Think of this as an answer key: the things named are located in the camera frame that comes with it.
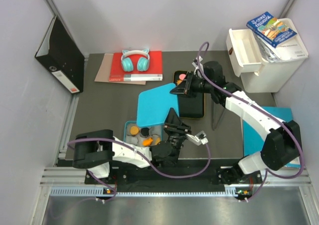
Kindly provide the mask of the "orange round cookie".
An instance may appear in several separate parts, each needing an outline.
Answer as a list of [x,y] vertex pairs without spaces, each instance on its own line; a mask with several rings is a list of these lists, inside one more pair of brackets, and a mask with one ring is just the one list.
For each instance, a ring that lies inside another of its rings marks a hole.
[[157,138],[157,139],[155,140],[155,145],[157,145],[160,141],[161,141],[161,139],[160,139],[160,138]]
[[139,129],[138,126],[132,126],[132,127],[130,128],[130,134],[131,134],[132,136],[137,135],[137,134],[139,133],[139,131],[140,131],[140,129]]

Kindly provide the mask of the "teal tin lid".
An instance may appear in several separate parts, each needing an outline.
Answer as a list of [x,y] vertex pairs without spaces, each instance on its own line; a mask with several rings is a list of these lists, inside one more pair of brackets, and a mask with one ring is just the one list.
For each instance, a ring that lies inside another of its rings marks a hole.
[[139,127],[164,124],[170,108],[179,115],[178,96],[170,93],[174,88],[175,84],[169,83],[139,94],[137,105]]

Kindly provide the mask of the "black round cookie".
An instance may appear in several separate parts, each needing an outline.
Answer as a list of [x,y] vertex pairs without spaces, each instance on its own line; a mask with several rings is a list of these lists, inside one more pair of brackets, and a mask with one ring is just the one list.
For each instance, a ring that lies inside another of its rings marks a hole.
[[141,129],[141,136],[148,137],[150,135],[150,129],[148,127]]

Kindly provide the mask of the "orange fish cookie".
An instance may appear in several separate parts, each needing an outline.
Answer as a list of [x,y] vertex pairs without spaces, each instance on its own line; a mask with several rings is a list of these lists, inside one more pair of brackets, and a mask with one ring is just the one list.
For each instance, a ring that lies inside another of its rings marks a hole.
[[144,147],[150,146],[153,141],[154,141],[153,138],[144,139],[143,142],[142,142],[142,145],[143,145]]

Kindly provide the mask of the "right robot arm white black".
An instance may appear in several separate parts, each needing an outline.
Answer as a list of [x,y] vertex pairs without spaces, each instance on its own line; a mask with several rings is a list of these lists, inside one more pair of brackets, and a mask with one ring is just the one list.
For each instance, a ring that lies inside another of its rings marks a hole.
[[299,176],[305,165],[301,147],[301,133],[297,122],[286,122],[265,111],[251,100],[239,86],[227,82],[222,66],[209,61],[186,73],[185,79],[170,91],[171,94],[193,97],[196,93],[210,94],[214,103],[238,115],[263,139],[261,151],[240,159],[231,168],[220,173],[225,183],[246,182],[256,171],[271,174],[295,159],[299,159]]

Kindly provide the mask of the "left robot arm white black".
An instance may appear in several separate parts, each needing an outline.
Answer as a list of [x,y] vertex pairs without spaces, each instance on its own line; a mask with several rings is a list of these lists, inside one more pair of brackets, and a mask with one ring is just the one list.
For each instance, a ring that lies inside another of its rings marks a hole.
[[183,142],[191,134],[191,127],[170,108],[163,129],[167,139],[146,147],[125,143],[114,137],[113,130],[109,129],[80,134],[73,147],[72,167],[86,169],[104,184],[112,180],[113,161],[129,163],[141,169],[150,164],[173,167],[178,161]]

